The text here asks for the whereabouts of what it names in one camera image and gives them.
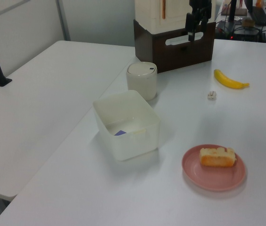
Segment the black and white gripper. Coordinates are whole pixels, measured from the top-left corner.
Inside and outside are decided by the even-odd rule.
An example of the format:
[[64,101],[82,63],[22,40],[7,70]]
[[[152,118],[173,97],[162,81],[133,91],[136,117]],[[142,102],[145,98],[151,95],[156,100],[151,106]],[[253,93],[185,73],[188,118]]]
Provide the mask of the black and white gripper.
[[201,22],[201,32],[207,29],[208,20],[211,18],[212,1],[211,0],[189,0],[192,7],[192,13],[186,15],[185,29],[188,33],[188,40],[195,40],[195,24]]

